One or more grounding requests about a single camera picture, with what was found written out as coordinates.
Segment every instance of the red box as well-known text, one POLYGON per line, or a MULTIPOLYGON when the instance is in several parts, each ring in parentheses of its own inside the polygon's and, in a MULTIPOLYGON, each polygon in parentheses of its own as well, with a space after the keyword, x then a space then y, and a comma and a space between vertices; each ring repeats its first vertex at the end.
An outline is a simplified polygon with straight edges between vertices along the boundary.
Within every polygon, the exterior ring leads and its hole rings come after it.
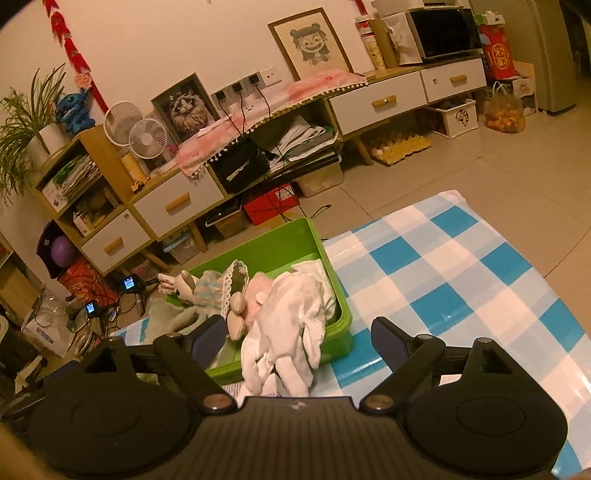
POLYGON ((254 225, 260 225, 280 213, 296 207, 300 204, 289 183, 277 187, 270 192, 261 194, 261 191, 251 193, 244 198, 242 206, 254 225))
POLYGON ((118 295, 84 257, 76 260, 58 279, 82 303, 96 299, 101 307, 117 303, 118 295))
POLYGON ((500 25, 479 25, 478 31, 480 38, 484 40, 482 48, 486 54, 486 76, 495 80, 504 80, 515 76, 517 72, 511 58, 505 29, 500 25))

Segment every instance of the white flower pot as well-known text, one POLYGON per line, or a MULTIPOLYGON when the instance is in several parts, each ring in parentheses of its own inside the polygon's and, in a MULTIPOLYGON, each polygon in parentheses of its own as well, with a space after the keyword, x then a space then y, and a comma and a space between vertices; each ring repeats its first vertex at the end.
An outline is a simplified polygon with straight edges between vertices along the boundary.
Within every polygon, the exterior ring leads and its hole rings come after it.
POLYGON ((61 133, 60 126, 58 124, 47 125, 39 132, 39 134, 49 149, 49 153, 45 151, 39 139, 37 137, 33 137, 33 139, 27 145, 27 153, 31 159, 34 171, 40 171, 43 164, 49 159, 49 157, 65 146, 65 144, 68 142, 68 140, 61 133))

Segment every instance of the green plastic bin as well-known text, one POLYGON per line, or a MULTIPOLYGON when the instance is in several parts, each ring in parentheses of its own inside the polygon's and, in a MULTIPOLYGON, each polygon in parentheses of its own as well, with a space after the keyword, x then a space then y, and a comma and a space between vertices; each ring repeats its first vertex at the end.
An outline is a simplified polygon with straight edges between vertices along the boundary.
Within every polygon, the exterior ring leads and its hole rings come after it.
MULTIPOLYGON (((201 277, 206 270, 223 272, 233 260, 242 260, 248 267, 249 276, 252 277, 256 272, 262 271, 271 278, 275 278, 290 270, 295 263, 304 260, 317 260, 318 258, 322 259, 337 298, 335 316, 326 326, 324 342, 320 347, 322 353, 320 363, 323 364, 345 356, 353 349, 353 337, 349 332, 353 316, 311 220, 300 218, 286 223, 192 268, 190 272, 196 277, 201 277)), ((168 301, 181 305, 176 296, 168 296, 168 301)), ((219 385, 242 381, 239 349, 233 362, 209 369, 207 374, 219 385)))

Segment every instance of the tiled floor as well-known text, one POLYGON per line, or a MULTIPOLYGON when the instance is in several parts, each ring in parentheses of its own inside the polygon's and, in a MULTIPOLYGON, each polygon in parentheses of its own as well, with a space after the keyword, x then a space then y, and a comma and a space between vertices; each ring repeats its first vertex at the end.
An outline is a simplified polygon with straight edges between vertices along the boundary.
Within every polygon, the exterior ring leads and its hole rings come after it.
MULTIPOLYGON (((453 140, 432 135, 433 147, 385 167, 343 160, 345 181, 309 199, 306 215, 330 238, 443 190, 458 190, 547 279, 591 333, 591 83, 580 85, 575 108, 536 113, 517 135, 483 125, 453 140)), ((287 213, 301 216, 299 209, 287 213)), ((186 267, 200 264, 282 222, 210 245, 186 267)))

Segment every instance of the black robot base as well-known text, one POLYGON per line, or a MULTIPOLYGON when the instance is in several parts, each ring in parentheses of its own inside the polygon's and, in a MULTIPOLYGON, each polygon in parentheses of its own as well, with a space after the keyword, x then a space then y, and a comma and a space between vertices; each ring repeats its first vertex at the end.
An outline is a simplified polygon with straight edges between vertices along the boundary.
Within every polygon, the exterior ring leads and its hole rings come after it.
POLYGON ((348 397, 252 397, 238 409, 200 367, 215 352, 196 362, 169 334, 140 347, 110 338, 0 419, 76 479, 554 478, 564 414, 496 342, 447 347, 383 317, 371 335, 393 373, 359 409, 348 397), (439 385, 453 374, 461 379, 439 385))

